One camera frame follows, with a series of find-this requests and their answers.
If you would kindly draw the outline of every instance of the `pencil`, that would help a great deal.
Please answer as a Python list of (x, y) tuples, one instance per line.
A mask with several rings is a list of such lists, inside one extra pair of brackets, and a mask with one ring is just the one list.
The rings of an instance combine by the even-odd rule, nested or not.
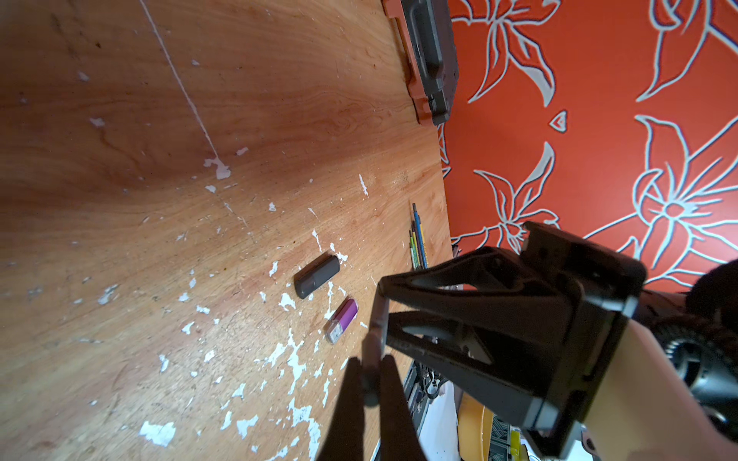
[(410, 254), (413, 257), (413, 271), (420, 268), (420, 259), (418, 258), (418, 247), (415, 244), (415, 235), (410, 231)]

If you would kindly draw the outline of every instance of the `floral wallpaper pattern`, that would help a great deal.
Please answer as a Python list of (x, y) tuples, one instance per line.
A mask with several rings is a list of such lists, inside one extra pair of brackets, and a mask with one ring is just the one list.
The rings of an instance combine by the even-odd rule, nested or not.
[(558, 226), (682, 291), (738, 257), (738, 0), (449, 0), (452, 242)]

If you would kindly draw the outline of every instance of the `gear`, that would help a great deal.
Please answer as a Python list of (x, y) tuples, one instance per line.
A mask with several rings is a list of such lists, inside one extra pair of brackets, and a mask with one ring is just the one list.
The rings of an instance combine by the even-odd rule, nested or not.
[(738, 336), (689, 314), (659, 319), (651, 331), (715, 427), (738, 442)]

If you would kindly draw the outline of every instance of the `wooden tabletop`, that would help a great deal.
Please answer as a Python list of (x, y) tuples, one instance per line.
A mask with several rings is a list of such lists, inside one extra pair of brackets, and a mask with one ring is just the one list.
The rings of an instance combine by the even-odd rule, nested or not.
[[(451, 257), (438, 138), (380, 1), (2, 15), (2, 457), (313, 459), (375, 282), (409, 270), (412, 202), (429, 263)], [(348, 259), (301, 300), (323, 252)]]

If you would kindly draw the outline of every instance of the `yellow object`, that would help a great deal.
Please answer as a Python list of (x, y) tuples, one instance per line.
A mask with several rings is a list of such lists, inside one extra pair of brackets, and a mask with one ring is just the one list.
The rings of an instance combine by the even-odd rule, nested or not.
[(459, 407), (459, 454), (464, 461), (487, 461), (494, 413), (471, 395), (464, 394)]
[(520, 461), (520, 433), (510, 431), (510, 454), (512, 461)]

